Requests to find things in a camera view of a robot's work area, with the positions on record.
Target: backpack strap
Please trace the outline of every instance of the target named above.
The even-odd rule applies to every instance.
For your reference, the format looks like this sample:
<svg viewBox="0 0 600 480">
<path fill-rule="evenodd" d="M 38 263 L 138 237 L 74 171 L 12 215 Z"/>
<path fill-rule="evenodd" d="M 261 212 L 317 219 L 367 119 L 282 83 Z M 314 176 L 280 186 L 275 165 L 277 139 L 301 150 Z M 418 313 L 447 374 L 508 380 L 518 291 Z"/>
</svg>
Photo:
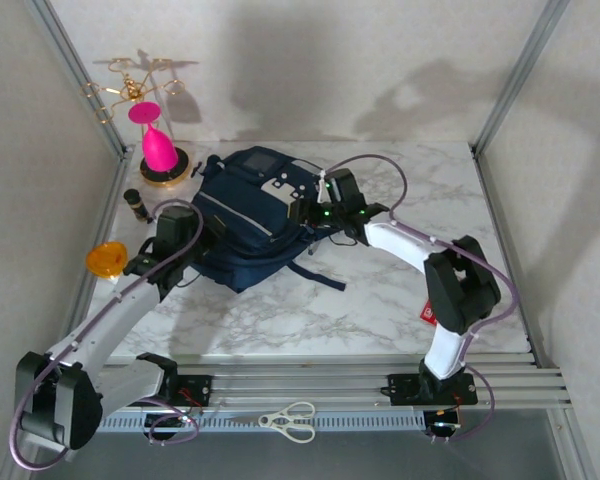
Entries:
<svg viewBox="0 0 600 480">
<path fill-rule="evenodd" d="M 341 292 L 344 292 L 344 289 L 347 288 L 346 283 L 338 282 L 337 280 L 325 277 L 320 273 L 310 272 L 309 270 L 301 267 L 295 262 L 289 262 L 287 266 L 292 272 L 297 273 L 298 275 L 306 278 L 307 280 L 313 280 L 314 282 L 321 283 L 323 285 L 326 285 L 327 287 L 335 288 L 336 290 L 340 290 Z"/>
</svg>

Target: gold wire sculpture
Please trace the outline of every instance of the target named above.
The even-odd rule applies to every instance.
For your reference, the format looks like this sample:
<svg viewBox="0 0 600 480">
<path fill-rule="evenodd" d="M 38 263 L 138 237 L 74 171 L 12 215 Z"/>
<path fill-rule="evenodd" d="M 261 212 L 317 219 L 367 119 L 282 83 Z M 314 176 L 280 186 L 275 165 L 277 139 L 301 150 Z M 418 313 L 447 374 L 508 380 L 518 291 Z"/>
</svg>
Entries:
<svg viewBox="0 0 600 480">
<path fill-rule="evenodd" d="M 154 58 L 151 61 L 149 70 L 145 75 L 141 83 L 136 82 L 131 75 L 125 70 L 129 69 L 134 65 L 134 62 L 130 58 L 114 58 L 107 67 L 109 71 L 114 73 L 120 73 L 122 75 L 122 82 L 124 86 L 120 90 L 116 90 L 110 87 L 101 87 L 95 82 L 87 82 L 80 87 L 81 95 L 90 98 L 96 95 L 98 92 L 109 92 L 120 95 L 122 100 L 111 105 L 108 110 L 107 107 L 99 108 L 95 111 L 96 120 L 100 123 L 105 124 L 113 120 L 115 116 L 115 108 L 126 102 L 140 103 L 144 101 L 144 97 L 155 90 L 162 89 L 169 95 L 178 95 L 185 89 L 185 85 L 178 79 L 170 80 L 162 85 L 155 86 L 153 88 L 147 88 L 147 80 L 153 72 L 161 72 L 171 66 L 171 59 L 169 58 Z"/>
</svg>

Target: white marble tabletop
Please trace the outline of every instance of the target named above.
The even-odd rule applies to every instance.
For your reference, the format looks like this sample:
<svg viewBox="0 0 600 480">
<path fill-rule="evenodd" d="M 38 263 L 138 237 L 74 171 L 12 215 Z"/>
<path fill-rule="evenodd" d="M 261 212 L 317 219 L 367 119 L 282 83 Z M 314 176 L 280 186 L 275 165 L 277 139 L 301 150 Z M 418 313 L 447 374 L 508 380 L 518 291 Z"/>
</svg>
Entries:
<svg viewBox="0 0 600 480">
<path fill-rule="evenodd" d="M 193 164 L 212 154 L 222 158 L 253 146 L 247 142 L 179 143 Z M 361 153 L 381 153 L 400 163 L 409 178 L 409 192 L 398 209 L 408 224 L 443 239 L 469 234 L 477 238 L 487 259 L 503 268 L 487 205 L 467 144 L 391 142 L 263 142 L 289 155 L 328 166 Z M 141 149 L 134 153 L 126 188 L 137 188 L 148 208 L 167 198 L 190 200 L 201 177 L 169 188 L 146 184 L 139 172 Z M 391 205 L 402 184 L 392 167 L 377 160 L 349 165 L 367 201 Z M 138 222 L 120 198 L 111 240 L 123 242 L 132 257 L 155 223 Z M 346 243 L 339 234 L 335 240 Z M 390 254 L 362 245 L 335 246 L 322 241 L 313 256 L 297 263 L 311 271 L 346 282 L 345 292 L 305 280 L 283 269 L 241 294 L 200 277 L 191 286 L 175 288 L 147 314 L 113 352 L 135 357 L 143 352 L 188 355 L 378 355 L 425 353 L 434 328 L 420 319 L 427 300 L 424 277 Z M 185 272 L 185 283 L 196 272 Z M 114 281 L 98 280 L 90 313 L 99 308 Z M 510 299 L 501 285 L 503 301 Z M 519 316 L 480 332 L 472 352 L 528 352 Z"/>
</svg>

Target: scissors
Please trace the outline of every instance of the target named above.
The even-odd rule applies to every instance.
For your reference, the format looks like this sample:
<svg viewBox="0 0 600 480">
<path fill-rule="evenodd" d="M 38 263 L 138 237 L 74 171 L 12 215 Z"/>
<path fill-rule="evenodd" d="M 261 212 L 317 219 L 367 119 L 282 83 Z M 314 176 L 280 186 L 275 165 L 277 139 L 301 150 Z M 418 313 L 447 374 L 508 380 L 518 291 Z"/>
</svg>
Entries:
<svg viewBox="0 0 600 480">
<path fill-rule="evenodd" d="M 290 410 L 297 407 L 309 407 L 311 410 L 308 413 L 290 413 Z M 316 436 L 316 430 L 312 425 L 308 423 L 299 423 L 299 420 L 308 420 L 313 418 L 316 414 L 316 407 L 309 402 L 296 402 L 292 403 L 288 407 L 283 408 L 279 412 L 266 413 L 264 415 L 253 416 L 253 417 L 233 417 L 230 420 L 234 423 L 251 424 L 256 423 L 258 426 L 263 428 L 270 428 L 277 432 L 280 432 L 292 442 L 296 443 L 309 443 Z M 299 438 L 292 435 L 289 430 L 305 431 L 310 432 L 309 438 Z"/>
</svg>

